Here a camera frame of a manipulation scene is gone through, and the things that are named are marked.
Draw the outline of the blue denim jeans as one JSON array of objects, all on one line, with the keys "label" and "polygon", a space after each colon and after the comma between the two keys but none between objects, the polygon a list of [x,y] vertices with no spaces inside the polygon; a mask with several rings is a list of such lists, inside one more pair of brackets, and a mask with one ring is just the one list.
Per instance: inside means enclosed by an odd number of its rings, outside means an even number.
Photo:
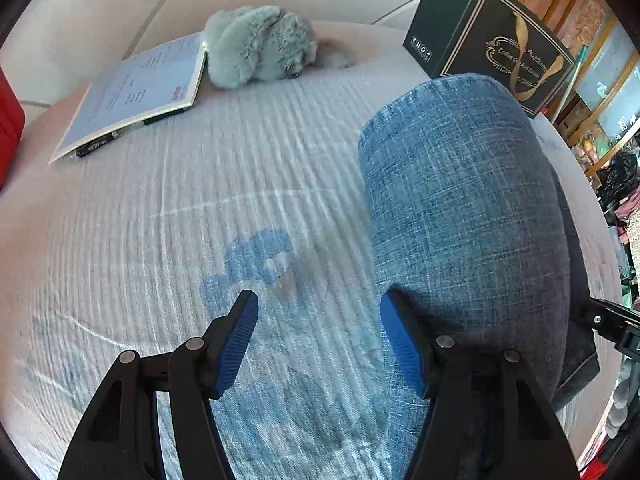
[{"label": "blue denim jeans", "polygon": [[[369,120],[358,150],[378,302],[399,289],[435,334],[518,352],[556,415],[599,371],[578,316],[589,287],[562,185],[514,97],[479,74],[424,82]],[[383,325],[382,345],[402,479],[430,402],[408,386]]]}]

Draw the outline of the white striped bed sheet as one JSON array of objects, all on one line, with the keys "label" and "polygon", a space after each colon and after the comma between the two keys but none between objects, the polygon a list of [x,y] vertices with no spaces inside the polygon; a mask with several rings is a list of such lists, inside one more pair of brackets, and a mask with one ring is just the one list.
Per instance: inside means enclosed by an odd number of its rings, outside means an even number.
[{"label": "white striped bed sheet", "polygon": [[362,128],[425,74],[397,32],[325,24],[347,70],[217,91],[84,159],[51,153],[81,101],[31,124],[1,192],[1,423],[58,475],[120,352],[176,348],[249,288],[259,318],[214,406],[243,479],[386,479],[387,388]]}]

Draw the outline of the black pen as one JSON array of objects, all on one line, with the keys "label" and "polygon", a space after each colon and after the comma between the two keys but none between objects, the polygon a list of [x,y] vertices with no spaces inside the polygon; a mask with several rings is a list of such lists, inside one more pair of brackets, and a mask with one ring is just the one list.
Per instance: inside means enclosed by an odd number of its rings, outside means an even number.
[{"label": "black pen", "polygon": [[75,156],[78,158],[84,158],[94,151],[102,148],[102,146],[113,142],[114,140],[124,136],[126,133],[136,130],[145,126],[153,125],[156,122],[160,122],[166,118],[180,115],[184,112],[184,108],[182,110],[173,110],[172,112],[167,112],[165,114],[160,114],[155,117],[151,117],[148,119],[143,119],[141,122],[135,122],[132,125],[126,126],[124,128],[120,128],[113,132],[105,133],[103,136],[98,136],[96,139],[93,139],[86,144],[82,144],[79,148],[75,150]]}]

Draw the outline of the dark green gift box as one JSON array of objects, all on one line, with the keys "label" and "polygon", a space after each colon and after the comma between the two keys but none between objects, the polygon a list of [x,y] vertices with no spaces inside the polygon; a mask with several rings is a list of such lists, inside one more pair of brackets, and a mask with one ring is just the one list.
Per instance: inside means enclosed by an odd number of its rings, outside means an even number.
[{"label": "dark green gift box", "polygon": [[574,55],[518,0],[420,0],[404,48],[430,78],[494,78],[530,118],[576,65]]}]

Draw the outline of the red bear suitcase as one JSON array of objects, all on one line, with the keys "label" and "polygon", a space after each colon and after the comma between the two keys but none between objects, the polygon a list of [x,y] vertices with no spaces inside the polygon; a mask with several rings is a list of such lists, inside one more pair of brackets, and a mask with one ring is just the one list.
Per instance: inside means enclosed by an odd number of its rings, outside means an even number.
[{"label": "red bear suitcase", "polygon": [[25,127],[25,113],[3,70],[0,70],[0,188],[12,166]]}]

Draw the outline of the white paper booklet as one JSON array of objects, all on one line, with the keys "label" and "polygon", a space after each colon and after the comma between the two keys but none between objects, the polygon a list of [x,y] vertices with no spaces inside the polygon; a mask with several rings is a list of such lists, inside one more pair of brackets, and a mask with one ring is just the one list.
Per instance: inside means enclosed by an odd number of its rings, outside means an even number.
[{"label": "white paper booklet", "polygon": [[50,161],[104,136],[191,107],[205,48],[196,32],[127,58],[90,84]]}]

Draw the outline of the grey plush toy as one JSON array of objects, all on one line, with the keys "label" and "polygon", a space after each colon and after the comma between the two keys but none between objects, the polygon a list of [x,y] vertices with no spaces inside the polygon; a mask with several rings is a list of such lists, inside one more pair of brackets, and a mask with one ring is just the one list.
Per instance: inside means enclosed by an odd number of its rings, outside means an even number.
[{"label": "grey plush toy", "polygon": [[282,6],[218,11],[206,21],[201,38],[208,78],[221,89],[295,79],[309,66],[342,70],[355,64],[349,46],[318,37],[310,21]]}]

